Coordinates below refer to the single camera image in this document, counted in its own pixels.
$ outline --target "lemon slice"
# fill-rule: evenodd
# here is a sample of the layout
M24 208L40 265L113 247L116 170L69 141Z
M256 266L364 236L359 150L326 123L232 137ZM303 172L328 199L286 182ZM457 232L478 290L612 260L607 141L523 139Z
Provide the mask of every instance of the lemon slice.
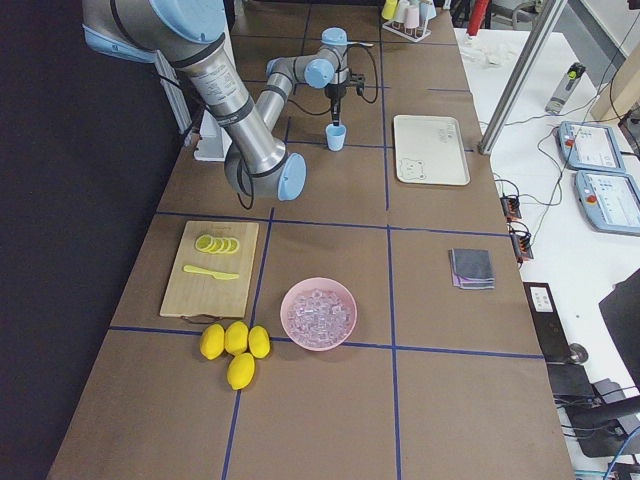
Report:
M206 252L220 253L220 248L222 247L222 244L223 244L222 238L216 237L213 239L213 242L211 243L211 245L209 245L209 248L207 248Z
M229 237L228 240L229 240L229 247L227 248L226 251L220 252L220 253L226 253L227 255L230 255L232 253L236 253L240 248L240 240L233 237Z
M214 237L205 233L204 235L200 235L196 240L196 250L199 252L207 252L207 250L213 244Z
M210 253L224 253L229 249L229 239L227 237L220 238L220 248L218 248L215 252Z

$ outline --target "lemon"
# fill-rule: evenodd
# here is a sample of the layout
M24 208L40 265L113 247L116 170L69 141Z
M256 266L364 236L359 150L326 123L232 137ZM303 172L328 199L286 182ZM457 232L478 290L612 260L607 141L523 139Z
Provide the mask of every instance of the lemon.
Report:
M249 332L249 350L256 358L264 358L271 351L269 343L269 332L264 327L256 325Z
M224 349L231 355L240 355L247 351L249 327L242 321L233 322L224 334Z
M234 390L240 390L251 383L256 371L256 360L250 353L241 353L229 364L227 382Z
M200 337L200 353L209 360L218 358L224 351L224 328L216 323L207 327Z

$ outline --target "metal pole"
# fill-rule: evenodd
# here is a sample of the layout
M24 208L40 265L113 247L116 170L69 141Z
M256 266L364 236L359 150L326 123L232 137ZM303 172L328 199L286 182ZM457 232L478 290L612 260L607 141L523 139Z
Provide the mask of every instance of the metal pole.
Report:
M544 8L538 17L535 27L529 34L527 43L522 49L520 58L516 66L513 68L511 77L507 82L507 86L500 97L498 106L496 107L493 117L489 122L489 126L480 140L478 149L481 154L488 155L496 143L502 127L504 127L513 106L520 95L520 91L531 73L531 69L535 64L538 55L542 51L547 38L553 31L562 10L564 10L567 0L546 0Z

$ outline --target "brown table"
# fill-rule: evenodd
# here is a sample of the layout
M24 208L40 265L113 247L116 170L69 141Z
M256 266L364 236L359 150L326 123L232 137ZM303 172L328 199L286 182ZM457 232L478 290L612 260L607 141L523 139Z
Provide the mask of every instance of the brown table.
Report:
M448 13L412 44L381 32L375 7L246 8L233 43L253 92L268 59L341 26L375 42L380 101L349 94L338 153L324 146L327 118L287 106L274 132L309 170L294 202L259 199L247 212L221 165L181 152L49 478L572 479L489 159L473 152L480 130ZM368 73L367 59L354 50L350 61ZM326 105L307 87L294 98ZM398 182L396 114L456 117L471 183ZM245 320L267 327L273 352L239 393L228 359L200 356L202 325L158 315L193 219L260 224ZM452 286L454 247L489 250L495 290ZM286 291L311 276L358 303L352 336L329 352L299 348L279 321Z

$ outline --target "white tray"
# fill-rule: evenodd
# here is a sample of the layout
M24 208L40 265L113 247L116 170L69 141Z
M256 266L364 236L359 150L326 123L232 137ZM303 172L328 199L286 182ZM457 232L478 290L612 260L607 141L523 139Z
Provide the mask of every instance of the white tray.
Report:
M396 115L396 175L405 183L467 185L460 126L452 117Z

